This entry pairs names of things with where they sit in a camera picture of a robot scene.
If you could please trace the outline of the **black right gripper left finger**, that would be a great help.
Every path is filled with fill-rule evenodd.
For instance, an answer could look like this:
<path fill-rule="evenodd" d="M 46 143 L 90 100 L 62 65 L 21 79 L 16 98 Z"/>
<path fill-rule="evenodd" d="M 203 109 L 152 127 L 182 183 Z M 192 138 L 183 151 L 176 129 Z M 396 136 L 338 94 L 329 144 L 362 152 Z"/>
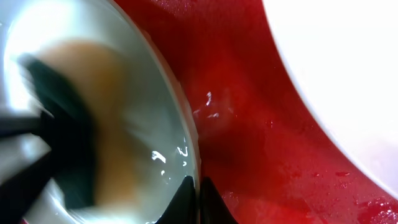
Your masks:
<path fill-rule="evenodd" d="M 156 224 L 195 224 L 196 192 L 193 177 L 186 176 Z"/>

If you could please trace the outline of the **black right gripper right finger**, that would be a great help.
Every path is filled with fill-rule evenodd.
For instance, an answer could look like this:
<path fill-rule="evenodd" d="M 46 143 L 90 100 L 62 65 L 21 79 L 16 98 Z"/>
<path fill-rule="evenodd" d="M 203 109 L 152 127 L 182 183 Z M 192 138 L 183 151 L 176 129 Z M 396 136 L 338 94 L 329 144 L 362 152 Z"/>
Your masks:
<path fill-rule="evenodd" d="M 238 224 L 209 177 L 201 182 L 199 199 L 201 224 Z"/>

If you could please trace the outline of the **green yellow sponge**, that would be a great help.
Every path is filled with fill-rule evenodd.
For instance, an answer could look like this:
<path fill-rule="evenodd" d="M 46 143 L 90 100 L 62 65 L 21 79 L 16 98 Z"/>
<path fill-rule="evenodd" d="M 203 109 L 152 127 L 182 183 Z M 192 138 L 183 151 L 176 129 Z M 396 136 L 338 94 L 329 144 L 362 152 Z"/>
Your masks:
<path fill-rule="evenodd" d="M 18 62 L 44 109 L 39 136 L 51 148 L 65 207 L 133 202 L 132 142 L 123 120 L 129 70 L 122 55 L 74 40 L 25 53 Z"/>

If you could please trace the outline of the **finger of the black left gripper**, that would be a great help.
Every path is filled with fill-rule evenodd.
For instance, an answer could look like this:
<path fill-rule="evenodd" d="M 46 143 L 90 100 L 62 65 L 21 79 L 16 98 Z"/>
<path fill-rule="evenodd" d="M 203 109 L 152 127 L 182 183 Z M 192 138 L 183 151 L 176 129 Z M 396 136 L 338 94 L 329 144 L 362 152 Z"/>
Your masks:
<path fill-rule="evenodd" d="M 1 115 L 1 152 L 16 152 L 11 141 L 26 134 L 41 137 L 53 118 L 41 111 L 30 114 Z M 32 162 L 5 165 L 10 159 L 1 156 L 1 173 L 11 172 L 1 180 L 1 223 L 19 223 L 53 176 L 53 152 L 48 150 Z"/>

